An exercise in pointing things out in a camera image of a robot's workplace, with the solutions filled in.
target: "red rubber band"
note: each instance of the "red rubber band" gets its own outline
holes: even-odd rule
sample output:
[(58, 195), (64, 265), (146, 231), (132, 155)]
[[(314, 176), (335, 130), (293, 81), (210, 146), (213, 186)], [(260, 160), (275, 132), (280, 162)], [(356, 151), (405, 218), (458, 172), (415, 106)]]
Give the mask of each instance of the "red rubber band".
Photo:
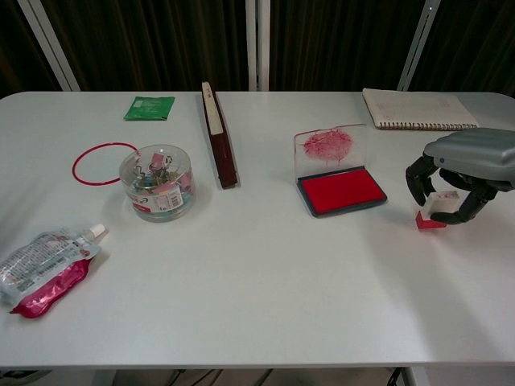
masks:
[(79, 162), (82, 158), (84, 158), (89, 153), (92, 153), (93, 151), (101, 149), (102, 147), (106, 147), (106, 146), (127, 146), (134, 151), (138, 151), (138, 149), (135, 146), (132, 146), (130, 143), (124, 143), (124, 142), (107, 142), (107, 143), (102, 143), (100, 145), (96, 145), (96, 146), (92, 147), (91, 149), (87, 149), (84, 153), (82, 153), (79, 157), (77, 157), (77, 159), (75, 160), (75, 162), (73, 163), (73, 166), (72, 166), (73, 178), (76, 179), (78, 182), (83, 183), (84, 185), (88, 185), (90, 187), (101, 187), (102, 185), (109, 185), (111, 183), (117, 183), (118, 181), (120, 181), (120, 177), (117, 177), (115, 179), (110, 179), (109, 181), (104, 181), (101, 183), (91, 183), (89, 181), (83, 180), (76, 173), (75, 169), (77, 168), (77, 165), (79, 164)]

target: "red pouch bottom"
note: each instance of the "red pouch bottom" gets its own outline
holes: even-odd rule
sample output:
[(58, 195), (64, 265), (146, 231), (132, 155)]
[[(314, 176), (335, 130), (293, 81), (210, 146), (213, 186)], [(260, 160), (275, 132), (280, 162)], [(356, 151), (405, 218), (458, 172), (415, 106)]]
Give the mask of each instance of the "red pouch bottom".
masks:
[(45, 314), (54, 302), (63, 297), (75, 284), (84, 280), (91, 260), (80, 260), (70, 264), (43, 287), (23, 298), (10, 313), (20, 314), (25, 318), (38, 318)]

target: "green packet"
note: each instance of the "green packet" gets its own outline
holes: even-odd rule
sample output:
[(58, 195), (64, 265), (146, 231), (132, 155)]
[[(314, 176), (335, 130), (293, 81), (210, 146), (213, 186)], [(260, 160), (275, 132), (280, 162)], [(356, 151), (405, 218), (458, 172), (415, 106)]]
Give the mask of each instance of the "green packet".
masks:
[(123, 119), (126, 121), (165, 121), (174, 101), (173, 96), (160, 98), (136, 96)]

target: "floor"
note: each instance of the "floor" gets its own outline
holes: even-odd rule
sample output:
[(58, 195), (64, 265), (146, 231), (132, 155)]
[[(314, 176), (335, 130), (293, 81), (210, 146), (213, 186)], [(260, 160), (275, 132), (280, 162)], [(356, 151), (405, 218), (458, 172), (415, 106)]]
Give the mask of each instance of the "floor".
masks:
[[(188, 370), (181, 373), (173, 386), (386, 386), (391, 368), (341, 368), (296, 370)], [(120, 370), (113, 386), (167, 386), (177, 372), (169, 370)]]

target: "clear plastic container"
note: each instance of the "clear plastic container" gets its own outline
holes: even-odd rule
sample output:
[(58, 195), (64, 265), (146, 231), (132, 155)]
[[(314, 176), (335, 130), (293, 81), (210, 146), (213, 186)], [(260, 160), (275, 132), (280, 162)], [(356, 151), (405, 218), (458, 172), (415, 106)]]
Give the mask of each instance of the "clear plastic container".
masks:
[(174, 220), (194, 203), (190, 158), (176, 146), (151, 145), (134, 151), (120, 165), (120, 179), (134, 210), (147, 221)]

